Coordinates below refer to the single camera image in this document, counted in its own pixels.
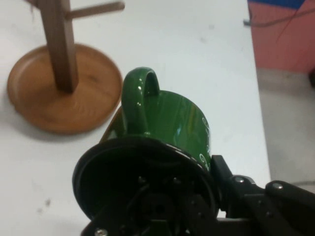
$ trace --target blue stripe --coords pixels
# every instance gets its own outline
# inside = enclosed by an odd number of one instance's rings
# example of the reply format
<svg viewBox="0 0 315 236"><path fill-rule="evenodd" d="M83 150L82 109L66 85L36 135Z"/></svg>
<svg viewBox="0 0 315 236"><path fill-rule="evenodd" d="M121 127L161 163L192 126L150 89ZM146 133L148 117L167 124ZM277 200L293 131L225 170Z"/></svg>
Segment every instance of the blue stripe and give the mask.
<svg viewBox="0 0 315 236"><path fill-rule="evenodd" d="M249 1L299 9L305 0L249 0Z"/></svg>

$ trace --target screw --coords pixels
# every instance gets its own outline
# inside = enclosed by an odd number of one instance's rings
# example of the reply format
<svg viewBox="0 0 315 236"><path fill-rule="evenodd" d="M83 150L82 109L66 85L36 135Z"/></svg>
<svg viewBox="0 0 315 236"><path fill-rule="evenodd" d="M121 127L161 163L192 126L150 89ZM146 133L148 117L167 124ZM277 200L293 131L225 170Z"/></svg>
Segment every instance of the screw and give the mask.
<svg viewBox="0 0 315 236"><path fill-rule="evenodd" d="M259 201L258 201L258 205L259 205L260 207L262 207L264 204L265 204L265 203L264 203L262 200L259 200Z"/></svg>
<svg viewBox="0 0 315 236"><path fill-rule="evenodd" d="M142 176L139 176L138 183L145 184L146 182L147 182L147 180L145 178L143 178Z"/></svg>
<svg viewBox="0 0 315 236"><path fill-rule="evenodd" d="M234 179L236 182L238 183L243 183L244 182L244 179L242 177L235 177Z"/></svg>
<svg viewBox="0 0 315 236"><path fill-rule="evenodd" d="M95 236L108 236L108 231L105 229L96 229Z"/></svg>
<svg viewBox="0 0 315 236"><path fill-rule="evenodd" d="M276 188L276 189L283 189L284 187L281 185L281 184L279 184L279 183L274 183L273 185L272 185L274 188Z"/></svg>
<svg viewBox="0 0 315 236"><path fill-rule="evenodd" d="M274 216L274 214L272 212L270 212L270 211L268 211L266 213L266 217L268 217L268 218L272 218L273 216Z"/></svg>
<svg viewBox="0 0 315 236"><path fill-rule="evenodd" d="M173 183L174 184L181 184L182 182L180 181L180 179L177 179L176 177L173 178Z"/></svg>

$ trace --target black cable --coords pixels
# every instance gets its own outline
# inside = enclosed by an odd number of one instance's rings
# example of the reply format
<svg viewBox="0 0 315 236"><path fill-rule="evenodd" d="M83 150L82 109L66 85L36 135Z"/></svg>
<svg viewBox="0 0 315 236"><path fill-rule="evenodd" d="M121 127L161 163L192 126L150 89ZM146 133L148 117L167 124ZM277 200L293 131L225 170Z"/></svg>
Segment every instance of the black cable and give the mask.
<svg viewBox="0 0 315 236"><path fill-rule="evenodd" d="M252 11L250 9L250 20L244 20L243 23L244 23L245 26L263 28L263 27L273 26L273 25L276 25L276 24L284 22L284 21L289 21L289 20L292 20L294 18L299 18L299 17L305 16L305 15L308 15L308 14L311 14L311 13L314 13L314 12L315 12L315 8L312 8L310 10L297 13L294 16L288 16L288 17L280 18L280 19L277 19L277 20L274 20L274 21L269 21L269 22L266 22L266 23L255 23L255 22L252 22Z"/></svg>

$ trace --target mug handle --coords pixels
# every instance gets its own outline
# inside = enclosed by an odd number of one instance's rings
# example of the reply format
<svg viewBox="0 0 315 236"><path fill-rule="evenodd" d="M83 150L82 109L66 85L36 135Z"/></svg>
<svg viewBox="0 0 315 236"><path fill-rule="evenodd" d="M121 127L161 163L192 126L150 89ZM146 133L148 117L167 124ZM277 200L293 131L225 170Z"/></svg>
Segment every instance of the mug handle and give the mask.
<svg viewBox="0 0 315 236"><path fill-rule="evenodd" d="M148 132L144 98L158 94L158 79L151 68L139 67L126 75L122 92L122 107L128 134Z"/></svg>

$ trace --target red wall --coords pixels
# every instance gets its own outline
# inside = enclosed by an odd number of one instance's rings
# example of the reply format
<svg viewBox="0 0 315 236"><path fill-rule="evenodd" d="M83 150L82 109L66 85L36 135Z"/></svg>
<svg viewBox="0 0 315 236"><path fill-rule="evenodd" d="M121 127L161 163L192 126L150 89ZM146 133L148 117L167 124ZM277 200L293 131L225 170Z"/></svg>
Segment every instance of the red wall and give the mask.
<svg viewBox="0 0 315 236"><path fill-rule="evenodd" d="M252 22L266 23L315 8L306 0L300 9L250 2ZM265 28L252 27L257 67L294 72L315 68L315 12Z"/></svg>

